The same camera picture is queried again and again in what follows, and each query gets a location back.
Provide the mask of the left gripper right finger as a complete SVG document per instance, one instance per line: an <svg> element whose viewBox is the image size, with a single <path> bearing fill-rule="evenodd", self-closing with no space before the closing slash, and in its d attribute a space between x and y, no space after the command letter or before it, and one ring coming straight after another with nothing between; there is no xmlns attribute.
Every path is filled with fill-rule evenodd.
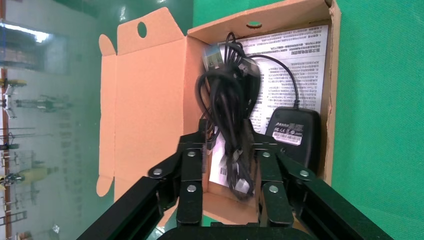
<svg viewBox="0 0 424 240"><path fill-rule="evenodd" d="M272 137L253 133L258 222L250 240L388 240L390 235Z"/></svg>

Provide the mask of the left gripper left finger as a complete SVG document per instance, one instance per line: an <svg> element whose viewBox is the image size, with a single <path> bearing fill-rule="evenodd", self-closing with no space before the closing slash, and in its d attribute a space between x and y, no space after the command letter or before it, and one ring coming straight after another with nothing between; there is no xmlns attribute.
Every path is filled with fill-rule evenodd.
<svg viewBox="0 0 424 240"><path fill-rule="evenodd" d="M129 188L80 236L80 240L170 240L158 223L174 205L177 227L200 227L203 220L203 146L207 120L179 139L176 152Z"/></svg>

